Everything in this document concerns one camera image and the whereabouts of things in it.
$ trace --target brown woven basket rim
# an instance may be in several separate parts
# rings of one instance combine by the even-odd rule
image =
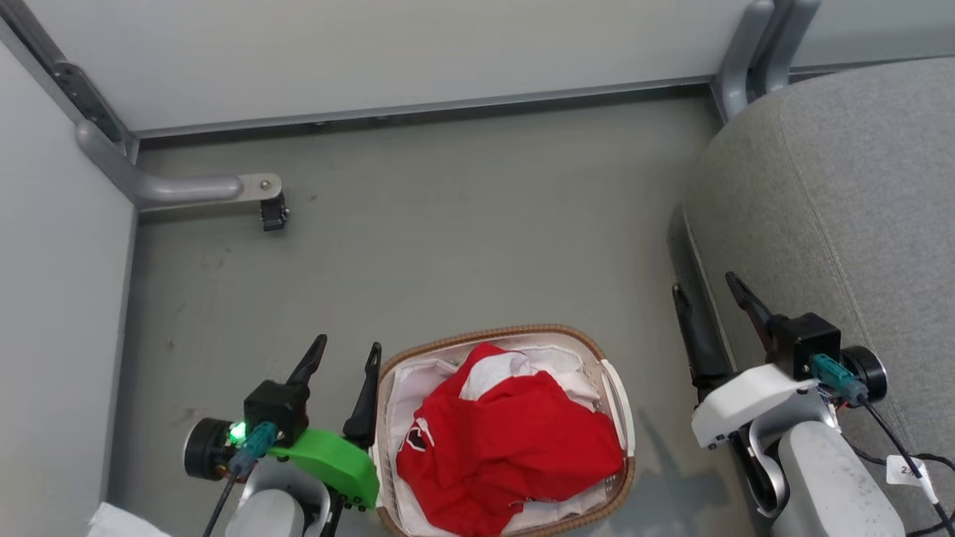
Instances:
[[[509,337],[513,335],[525,335],[530,333],[561,333],[564,335],[569,335],[581,343],[583,343],[587,349],[597,356],[599,360],[606,360],[604,351],[597,345],[597,343],[591,339],[587,334],[580,332],[576,329],[566,327],[564,325],[524,325],[516,326],[510,328],[500,328],[494,330],[483,330],[478,332],[463,333],[461,335],[455,335],[452,337],[446,337],[444,339],[438,339],[431,343],[414,347],[402,353],[398,353],[393,356],[388,362],[382,366],[381,375],[379,378],[385,378],[388,373],[394,369],[395,366],[401,362],[414,358],[421,354],[430,353],[438,349],[443,349],[445,347],[453,347],[456,345],[474,343],[477,341],[483,341],[485,339],[496,339],[501,337]],[[378,400],[381,400],[381,381],[378,383]],[[564,531],[569,531],[571,529],[586,526],[588,524],[593,524],[597,521],[600,521],[611,513],[616,511],[626,500],[626,495],[630,492],[630,488],[633,486],[633,479],[636,475],[637,462],[633,457],[626,458],[626,464],[624,465],[624,483],[621,485],[620,489],[617,491],[617,494],[610,498],[609,501],[600,509],[596,511],[585,513],[580,516],[569,518],[566,520],[558,521],[553,524],[541,527],[533,527],[526,529],[525,531],[520,531],[517,533],[510,533],[508,537],[520,536],[520,537],[542,537],[544,535],[555,535],[557,533],[562,533]],[[385,507],[378,507],[378,517],[381,519],[382,525],[391,535],[401,536],[401,537],[410,537],[409,534],[405,533],[398,527],[398,524],[392,518],[391,513],[388,512],[388,509]]]

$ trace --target gray upholstery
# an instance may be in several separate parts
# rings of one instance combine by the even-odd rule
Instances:
[[[889,375],[878,407],[913,452],[955,458],[955,59],[829,75],[764,97],[717,135],[685,201],[737,368],[762,363],[723,280],[774,311],[815,311]],[[846,436],[892,446],[864,411]],[[947,510],[955,476],[929,463]],[[873,470],[877,482],[884,474]],[[886,490],[911,531],[938,522],[914,487]]]

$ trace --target logo on red garment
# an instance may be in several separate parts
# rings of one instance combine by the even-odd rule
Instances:
[[[418,418],[414,420],[412,428],[408,430],[408,434],[405,435],[405,441],[401,444],[401,447],[398,448],[398,451],[401,451],[401,449],[408,445],[411,446],[414,451],[423,452],[428,448],[429,444],[434,446],[435,439],[431,436],[431,431],[428,429],[428,421],[424,418]]]

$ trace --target laundry basket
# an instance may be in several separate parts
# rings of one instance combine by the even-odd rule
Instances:
[[[633,458],[633,415],[616,370],[604,357],[604,353],[592,339],[574,329],[559,325],[532,325],[475,333],[466,333],[442,339],[398,354],[382,367],[378,385],[378,408],[376,415],[376,442],[371,449],[381,482],[378,493],[378,515],[382,524],[392,535],[419,535],[402,524],[395,484],[398,476],[393,456],[389,453],[391,423],[388,403],[395,383],[395,372],[402,364],[437,358],[460,365],[478,344],[493,343],[504,349],[519,351],[529,348],[551,347],[576,354],[584,365],[584,374],[591,386],[600,395],[596,410],[608,415],[617,428],[624,452],[623,468],[603,483],[605,500],[590,507],[586,512],[570,515],[542,526],[524,527],[517,531],[505,531],[504,535],[553,535],[575,527],[603,519],[626,499],[633,484],[636,463]]]

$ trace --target green bracket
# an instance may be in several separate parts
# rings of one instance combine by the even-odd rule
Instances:
[[[306,429],[291,447],[272,447],[268,454],[288,457],[355,506],[374,508],[378,476],[374,462],[362,449],[331,431]]]

